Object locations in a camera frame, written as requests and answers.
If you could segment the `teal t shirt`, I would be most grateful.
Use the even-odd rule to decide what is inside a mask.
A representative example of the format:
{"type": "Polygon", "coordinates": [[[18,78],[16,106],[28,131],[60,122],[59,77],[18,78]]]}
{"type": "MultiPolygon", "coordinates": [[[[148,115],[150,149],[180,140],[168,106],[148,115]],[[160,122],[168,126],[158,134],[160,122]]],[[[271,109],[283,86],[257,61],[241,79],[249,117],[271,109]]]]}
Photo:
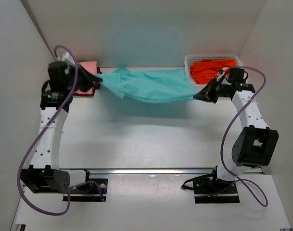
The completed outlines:
{"type": "Polygon", "coordinates": [[[183,70],[129,71],[121,66],[109,74],[95,74],[101,85],[117,97],[145,103],[174,103],[193,100],[198,89],[183,70]]]}

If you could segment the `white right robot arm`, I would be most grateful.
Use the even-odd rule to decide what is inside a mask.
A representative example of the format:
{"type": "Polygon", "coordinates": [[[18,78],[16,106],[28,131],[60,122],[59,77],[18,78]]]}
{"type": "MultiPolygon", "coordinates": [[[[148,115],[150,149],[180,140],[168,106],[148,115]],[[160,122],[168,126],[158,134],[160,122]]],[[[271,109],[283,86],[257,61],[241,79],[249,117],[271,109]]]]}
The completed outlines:
{"type": "Polygon", "coordinates": [[[275,150],[279,134],[270,129],[264,121],[255,100],[258,90],[246,82],[246,78],[229,76],[224,84],[222,78],[212,79],[194,98],[208,103],[216,103],[218,98],[230,98],[237,109],[232,119],[239,119],[242,130],[236,139],[231,159],[222,161],[210,174],[185,181],[181,188],[193,190],[187,184],[196,182],[205,185],[206,192],[215,195],[240,179],[240,175],[250,169],[268,166],[275,150]]]}

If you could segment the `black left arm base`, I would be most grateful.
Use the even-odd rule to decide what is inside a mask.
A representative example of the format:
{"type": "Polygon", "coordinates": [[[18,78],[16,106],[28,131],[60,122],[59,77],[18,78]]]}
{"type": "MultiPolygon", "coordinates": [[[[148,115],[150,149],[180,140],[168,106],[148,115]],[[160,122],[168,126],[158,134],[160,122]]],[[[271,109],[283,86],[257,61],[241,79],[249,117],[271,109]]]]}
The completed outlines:
{"type": "Polygon", "coordinates": [[[70,189],[71,202],[104,203],[107,198],[109,175],[103,173],[86,172],[85,183],[79,183],[70,189]]]}

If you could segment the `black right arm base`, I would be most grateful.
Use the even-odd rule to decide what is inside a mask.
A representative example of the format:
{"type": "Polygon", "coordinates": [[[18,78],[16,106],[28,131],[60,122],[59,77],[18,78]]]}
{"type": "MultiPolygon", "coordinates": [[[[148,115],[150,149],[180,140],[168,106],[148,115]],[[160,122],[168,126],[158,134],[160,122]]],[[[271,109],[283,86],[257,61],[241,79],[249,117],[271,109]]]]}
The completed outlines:
{"type": "Polygon", "coordinates": [[[233,181],[219,180],[210,173],[186,180],[181,189],[192,190],[196,204],[238,204],[237,187],[233,181]]]}

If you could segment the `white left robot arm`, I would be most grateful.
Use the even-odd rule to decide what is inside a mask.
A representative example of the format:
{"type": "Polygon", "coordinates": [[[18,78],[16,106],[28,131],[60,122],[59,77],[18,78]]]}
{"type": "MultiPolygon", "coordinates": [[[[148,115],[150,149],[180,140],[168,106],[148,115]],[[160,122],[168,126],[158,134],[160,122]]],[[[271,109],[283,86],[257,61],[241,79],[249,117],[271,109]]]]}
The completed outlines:
{"type": "Polygon", "coordinates": [[[93,186],[93,179],[84,171],[73,173],[60,170],[59,149],[63,126],[73,96],[70,92],[95,90],[102,79],[89,73],[82,65],[77,68],[63,61],[48,66],[49,79],[41,89],[40,137],[31,148],[33,156],[27,168],[18,172],[18,179],[33,193],[68,193],[76,186],[83,192],[93,186]]]}

